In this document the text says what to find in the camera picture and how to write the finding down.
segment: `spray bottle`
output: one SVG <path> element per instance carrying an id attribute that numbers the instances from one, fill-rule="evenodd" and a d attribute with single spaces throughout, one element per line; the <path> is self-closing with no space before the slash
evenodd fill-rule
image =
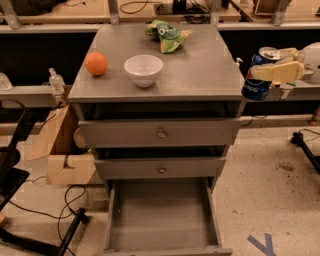
<path id="1" fill-rule="evenodd" d="M 0 72 L 0 90 L 10 90 L 12 84 L 6 74 Z"/>
<path id="2" fill-rule="evenodd" d="M 50 77 L 49 77 L 49 83 L 51 85 L 52 92 L 54 93 L 64 93 L 64 80 L 62 76 L 57 74 L 57 72 L 54 70 L 54 68 L 49 68 Z"/>

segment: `white bowl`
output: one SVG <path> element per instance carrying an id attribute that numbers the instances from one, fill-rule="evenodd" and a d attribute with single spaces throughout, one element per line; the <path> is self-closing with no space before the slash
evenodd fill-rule
<path id="1" fill-rule="evenodd" d="M 124 63 L 128 77 L 138 86 L 148 87 L 159 77 L 163 62 L 152 55 L 136 55 Z"/>

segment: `orange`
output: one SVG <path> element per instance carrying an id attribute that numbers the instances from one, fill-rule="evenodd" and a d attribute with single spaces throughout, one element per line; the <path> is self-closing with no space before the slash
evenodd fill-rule
<path id="1" fill-rule="evenodd" d="M 108 67 L 108 61 L 106 57 L 100 52 L 88 53 L 84 64 L 88 72 L 95 76 L 103 75 Z"/>

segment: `blue can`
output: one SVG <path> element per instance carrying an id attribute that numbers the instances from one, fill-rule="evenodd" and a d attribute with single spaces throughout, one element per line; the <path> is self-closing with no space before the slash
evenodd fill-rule
<path id="1" fill-rule="evenodd" d="M 251 67 L 256 65 L 275 63 L 280 59 L 280 52 L 278 49 L 272 47 L 261 48 L 259 50 L 259 53 L 255 54 L 252 57 L 250 69 L 241 90 L 242 95 L 253 101 L 263 101 L 268 95 L 269 87 L 272 82 L 252 78 L 250 72 Z"/>

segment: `speckled floor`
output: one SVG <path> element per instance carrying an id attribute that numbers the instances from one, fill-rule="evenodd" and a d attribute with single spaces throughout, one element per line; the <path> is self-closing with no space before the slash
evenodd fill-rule
<path id="1" fill-rule="evenodd" d="M 320 132 L 319 128 L 310 127 L 299 118 L 282 121 L 254 118 L 252 122 L 247 118 L 243 124 L 249 125 L 243 126 L 235 144 L 230 147 L 226 166 L 213 193 L 223 247 L 232 248 L 233 256 L 271 256 L 272 251 L 278 256 L 320 255 L 320 175 L 302 150 L 290 143 L 293 132 L 304 128 Z M 316 137 L 308 131 L 302 132 L 305 139 Z M 35 137 L 30 135 L 26 142 L 19 144 L 23 153 L 17 167 L 31 173 L 29 180 L 46 174 L 46 158 L 24 161 Z M 7 140 L 6 136 L 0 137 L 0 145 L 5 145 Z M 315 154 L 320 152 L 320 139 L 310 141 L 308 145 Z M 59 216 L 68 188 L 46 185 L 42 178 L 26 182 L 12 202 Z M 90 185 L 85 189 L 85 194 L 71 204 L 74 209 L 88 209 L 90 218 L 89 224 L 79 225 L 70 244 L 77 256 L 103 252 L 108 215 L 104 187 Z M 76 187 L 67 197 L 72 200 L 82 192 L 83 188 Z M 60 244 L 56 219 L 26 212 L 11 204 L 7 204 L 2 212 L 8 218 L 7 231 Z M 72 217 L 61 221 L 62 234 L 71 221 Z M 35 254 L 0 243 L 0 255 Z"/>

